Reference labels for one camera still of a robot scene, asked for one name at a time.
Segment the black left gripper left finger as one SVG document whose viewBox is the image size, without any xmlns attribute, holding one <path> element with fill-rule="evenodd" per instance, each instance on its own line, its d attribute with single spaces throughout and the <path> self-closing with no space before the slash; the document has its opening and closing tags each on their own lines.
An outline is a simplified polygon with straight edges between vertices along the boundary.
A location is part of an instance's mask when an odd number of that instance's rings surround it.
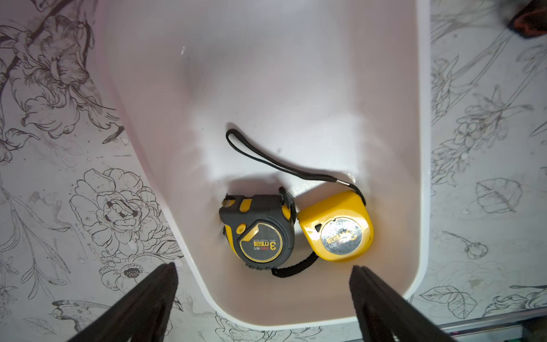
<svg viewBox="0 0 547 342">
<path fill-rule="evenodd" d="M 163 341 L 178 284 L 175 264 L 161 264 L 71 340 Z"/>
</svg>

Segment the black yellow tape measure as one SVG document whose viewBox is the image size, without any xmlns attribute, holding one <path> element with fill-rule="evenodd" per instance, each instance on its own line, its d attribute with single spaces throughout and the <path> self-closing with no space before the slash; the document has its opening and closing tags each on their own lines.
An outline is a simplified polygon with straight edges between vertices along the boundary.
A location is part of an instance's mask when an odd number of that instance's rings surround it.
<svg viewBox="0 0 547 342">
<path fill-rule="evenodd" d="M 236 152 L 242 152 L 242 149 L 236 147 L 233 138 L 249 149 L 246 156 L 256 162 L 302 180 L 330 182 L 347 187 L 347 191 L 305 209 L 298 209 L 294 200 L 297 212 L 295 231 L 301 228 L 312 252 L 316 252 L 319 259 L 342 262 L 359 257 L 370 248 L 374 238 L 373 224 L 366 208 L 366 199 L 356 185 L 332 175 L 285 165 L 252 145 L 237 129 L 230 129 L 226 132 L 226 140 Z"/>
<path fill-rule="evenodd" d="M 312 252 L 301 262 L 284 266 L 295 247 L 297 212 L 293 197 L 283 187 L 276 195 L 227 195 L 219 208 L 219 218 L 232 252 L 249 269 L 288 278 L 319 259 Z"/>
</svg>

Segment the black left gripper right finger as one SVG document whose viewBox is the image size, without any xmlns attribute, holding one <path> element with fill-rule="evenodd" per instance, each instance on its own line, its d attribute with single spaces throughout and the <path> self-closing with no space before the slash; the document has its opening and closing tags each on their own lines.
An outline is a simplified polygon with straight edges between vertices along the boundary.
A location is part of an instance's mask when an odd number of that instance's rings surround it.
<svg viewBox="0 0 547 342">
<path fill-rule="evenodd" d="M 452 341 L 366 266 L 354 266 L 350 293 L 364 341 Z"/>
</svg>

